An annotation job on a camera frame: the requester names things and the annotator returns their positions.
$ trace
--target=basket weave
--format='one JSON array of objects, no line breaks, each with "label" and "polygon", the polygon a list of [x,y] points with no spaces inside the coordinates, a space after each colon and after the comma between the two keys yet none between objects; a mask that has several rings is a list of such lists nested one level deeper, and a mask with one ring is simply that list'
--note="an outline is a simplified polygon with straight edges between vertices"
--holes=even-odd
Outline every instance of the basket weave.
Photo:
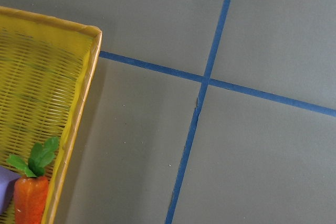
[{"label": "basket weave", "polygon": [[[0,7],[0,165],[33,144],[60,137],[42,223],[53,223],[83,106],[98,60],[102,32],[55,17]],[[0,215],[14,221],[14,204]]]}]

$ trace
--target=carrot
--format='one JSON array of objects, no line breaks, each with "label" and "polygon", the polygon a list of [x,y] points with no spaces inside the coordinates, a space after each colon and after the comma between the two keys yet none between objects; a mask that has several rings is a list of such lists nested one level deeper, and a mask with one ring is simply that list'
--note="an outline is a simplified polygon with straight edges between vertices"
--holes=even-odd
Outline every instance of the carrot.
[{"label": "carrot", "polygon": [[49,187],[44,167],[54,159],[58,144],[58,137],[49,138],[44,146],[36,143],[31,149],[28,164],[15,155],[10,155],[7,159],[10,165],[25,173],[14,185],[16,224],[41,223]]},{"label": "carrot", "polygon": [[14,186],[16,224],[40,224],[46,205],[49,181],[46,176],[19,178]]}]

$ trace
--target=blue tape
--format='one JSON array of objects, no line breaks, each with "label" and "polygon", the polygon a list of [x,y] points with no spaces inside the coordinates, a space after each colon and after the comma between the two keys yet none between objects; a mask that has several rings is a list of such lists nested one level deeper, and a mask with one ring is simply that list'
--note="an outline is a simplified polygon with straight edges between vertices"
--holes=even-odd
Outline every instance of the blue tape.
[{"label": "blue tape", "polygon": [[136,60],[136,59],[128,58],[125,56],[112,54],[110,52],[100,51],[99,56],[102,58],[118,61],[121,63],[126,63],[126,64],[137,66],[140,68],[154,70],[160,73],[170,74],[172,76],[177,76],[177,77],[181,77],[181,78],[192,80],[192,81],[202,82],[202,78],[203,78],[202,76],[199,76],[197,74],[188,73],[188,72],[180,71],[177,69],[168,68],[168,67],[156,65],[153,63],[145,62],[142,60]]},{"label": "blue tape", "polygon": [[166,215],[165,224],[171,224],[173,222],[177,201],[179,199],[184,174],[185,174],[185,171],[186,171],[186,167],[187,167],[187,164],[188,164],[188,159],[189,159],[189,156],[190,156],[190,151],[191,151],[191,148],[192,148],[192,145],[193,145],[193,141],[194,141],[194,137],[195,137],[195,133],[196,133],[196,129],[197,129],[199,114],[201,113],[204,98],[205,98],[205,94],[206,94],[206,90],[207,90],[207,87],[209,85],[211,72],[212,72],[213,65],[214,65],[215,58],[216,58],[216,54],[217,54],[217,51],[218,51],[218,46],[219,46],[219,43],[221,41],[222,32],[223,32],[223,29],[224,29],[225,20],[226,20],[226,16],[227,16],[227,13],[228,13],[229,6],[230,6],[230,2],[231,2],[231,0],[224,0],[223,5],[222,5],[221,14],[220,14],[219,19],[218,19],[214,39],[213,39],[213,42],[212,42],[212,46],[211,46],[211,49],[210,49],[208,61],[207,61],[206,68],[205,68],[205,71],[204,71],[201,88],[199,89],[200,91],[198,93],[197,106],[196,106],[196,108],[194,110],[194,113],[193,113],[193,117],[192,117],[192,120],[191,120],[191,123],[190,123],[190,128],[189,128],[187,140],[186,140],[185,147],[184,147],[183,154],[182,154],[182,158],[181,158],[181,161],[180,161],[180,166],[179,166],[178,171],[177,171],[177,177],[176,177],[176,181],[175,181],[175,185],[174,185],[174,189],[173,189],[172,200],[171,200],[171,204],[169,206],[169,209],[168,209],[168,212],[167,212],[167,215]]},{"label": "blue tape", "polygon": [[308,103],[308,102],[291,99],[288,97],[283,97],[281,95],[271,94],[271,93],[263,92],[260,90],[251,89],[251,88],[239,86],[239,85],[228,83],[225,81],[218,81],[214,79],[210,79],[209,85],[336,117],[336,110],[334,109],[315,105],[315,104]]}]

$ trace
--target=gray floor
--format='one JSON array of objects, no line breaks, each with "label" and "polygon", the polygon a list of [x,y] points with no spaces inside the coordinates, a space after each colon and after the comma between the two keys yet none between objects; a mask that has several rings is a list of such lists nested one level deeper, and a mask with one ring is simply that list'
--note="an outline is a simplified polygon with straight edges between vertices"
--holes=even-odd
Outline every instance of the gray floor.
[{"label": "gray floor", "polygon": [[[199,76],[222,4],[0,0]],[[336,0],[231,0],[211,78],[334,112],[335,12]],[[200,87],[100,58],[55,223],[165,223]],[[209,86],[172,223],[335,224],[336,119],[320,112]]]}]

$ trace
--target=basket rim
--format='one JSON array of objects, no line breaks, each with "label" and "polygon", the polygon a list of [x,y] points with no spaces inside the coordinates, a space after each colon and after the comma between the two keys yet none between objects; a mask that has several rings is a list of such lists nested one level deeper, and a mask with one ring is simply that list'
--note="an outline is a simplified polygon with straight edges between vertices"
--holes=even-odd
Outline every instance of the basket rim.
[{"label": "basket rim", "polygon": [[88,35],[90,37],[97,37],[101,36],[102,34],[102,31],[96,26],[84,25],[81,23],[57,18],[54,16],[33,13],[26,10],[14,9],[5,6],[0,6],[0,15],[6,15],[8,17],[15,17],[27,21],[36,22],[39,24],[58,27],[68,31],[76,31],[81,34]]}]

